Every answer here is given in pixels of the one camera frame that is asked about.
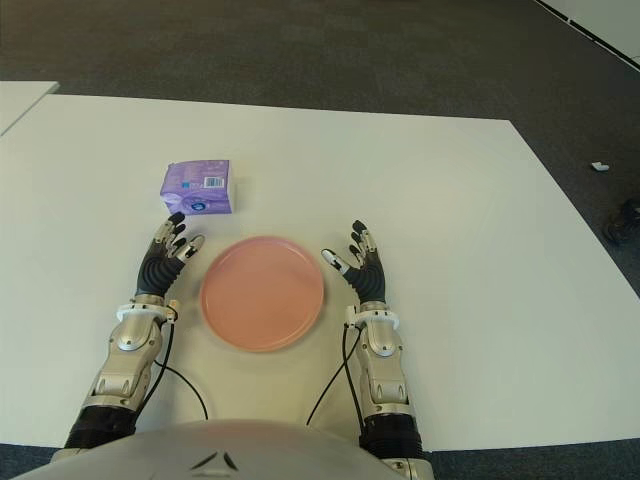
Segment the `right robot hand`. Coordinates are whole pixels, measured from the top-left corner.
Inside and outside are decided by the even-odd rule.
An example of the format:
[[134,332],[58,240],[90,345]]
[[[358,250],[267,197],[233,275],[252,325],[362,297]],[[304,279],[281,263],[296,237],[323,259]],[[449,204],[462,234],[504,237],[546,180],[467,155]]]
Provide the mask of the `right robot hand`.
[[368,227],[360,220],[352,224],[349,251],[358,265],[352,266],[333,250],[323,249],[321,256],[355,291],[361,304],[386,302],[386,278],[376,242]]

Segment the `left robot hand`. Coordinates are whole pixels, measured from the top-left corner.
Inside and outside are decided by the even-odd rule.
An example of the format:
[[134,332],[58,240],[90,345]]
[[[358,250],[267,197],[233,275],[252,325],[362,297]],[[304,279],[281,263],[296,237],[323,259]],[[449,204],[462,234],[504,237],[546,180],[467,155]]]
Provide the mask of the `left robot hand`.
[[138,270],[135,295],[164,298],[185,265],[201,249],[203,235],[182,236],[186,215],[176,212],[156,230]]

